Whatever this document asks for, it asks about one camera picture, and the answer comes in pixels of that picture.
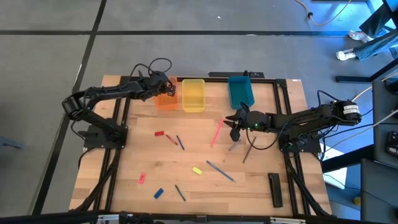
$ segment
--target orange bin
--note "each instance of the orange bin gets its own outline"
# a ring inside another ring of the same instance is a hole
[[[178,108],[178,88],[177,88],[177,77],[169,77],[170,82],[175,85],[174,96],[167,94],[160,94],[155,97],[155,106],[158,110],[176,110]]]

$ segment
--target teal bin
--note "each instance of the teal bin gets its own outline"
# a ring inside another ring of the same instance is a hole
[[[253,90],[250,77],[229,77],[228,78],[229,103],[232,109],[240,109],[241,102],[251,107],[254,104]]]

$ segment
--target wooden board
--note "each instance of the wooden board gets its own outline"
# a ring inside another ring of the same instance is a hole
[[[106,75],[103,85],[117,85],[120,76]],[[307,109],[300,80],[287,80],[289,98],[293,112]],[[275,99],[272,85],[253,83],[255,104],[251,110],[275,113]],[[178,98],[181,102],[181,82],[178,83]],[[283,94],[280,90],[284,108]],[[114,100],[97,104],[95,112],[111,117]],[[121,154],[117,181],[111,210],[144,213],[178,213],[209,215],[292,215],[283,155],[278,144],[270,149],[253,149],[245,164],[242,163],[249,143],[241,131],[242,142],[231,152],[230,128],[223,125],[216,144],[210,147],[217,127],[225,116],[232,115],[229,105],[227,83],[206,83],[206,109],[202,113],[185,113],[181,105],[177,111],[158,111],[153,98],[142,102],[131,101],[127,125],[129,126],[126,147]],[[178,134],[185,146],[172,144],[165,136],[155,137],[156,131],[165,131],[173,138]],[[272,133],[249,133],[251,139],[257,136],[255,145],[264,147],[276,137]],[[76,180],[70,208],[79,206],[93,190],[98,181],[104,151],[89,152],[82,160]],[[317,202],[331,212],[322,170],[312,154],[301,153],[305,183]],[[206,163],[211,161],[235,179],[232,182]],[[203,171],[198,175],[192,167]],[[138,184],[142,172],[146,173],[144,184]],[[279,173],[284,206],[274,208],[267,174]],[[174,185],[183,192],[182,200]],[[164,193],[158,198],[154,194],[160,188]],[[107,188],[103,193],[101,208]],[[296,187],[298,208],[302,201]]]

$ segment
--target concrete floor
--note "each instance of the concrete floor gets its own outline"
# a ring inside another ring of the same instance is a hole
[[[332,18],[345,5],[304,2],[318,22]],[[91,30],[99,5],[100,0],[3,0],[0,29]],[[99,29],[348,31],[358,30],[370,14],[365,3],[353,2],[331,24],[317,27],[293,0],[113,0],[106,5]],[[29,212],[62,116],[60,102],[71,92],[87,40],[88,36],[0,36],[0,136],[26,145],[23,151],[0,150],[2,217]],[[174,63],[169,74],[179,76],[247,69],[262,71],[269,78],[301,79],[308,106],[316,106],[318,89],[347,99],[369,86],[335,83],[335,75],[369,76],[392,60],[388,51],[364,62],[336,59],[336,51],[360,44],[347,37],[97,36],[81,89],[99,85],[104,74],[127,75],[136,63],[167,57]],[[361,112],[371,109],[371,92],[357,103]],[[368,115],[362,123],[371,122]],[[330,138],[327,144],[353,132],[345,134]],[[372,139],[370,131],[337,149],[349,152],[371,144]],[[45,213],[68,209],[81,149],[81,139],[68,131]]]

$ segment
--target sneaker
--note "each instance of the sneaker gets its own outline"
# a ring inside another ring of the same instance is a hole
[[[351,59],[351,58],[356,58],[356,55],[353,52],[353,50],[354,49],[339,51],[336,53],[336,57],[338,60],[347,60],[347,59]]]
[[[349,37],[351,37],[353,40],[362,40],[362,42],[364,42],[364,43],[373,40],[372,37],[368,36],[367,34],[365,34],[365,33],[362,32],[362,31],[355,32],[355,31],[350,30],[350,31],[348,32],[348,35],[349,35]]]

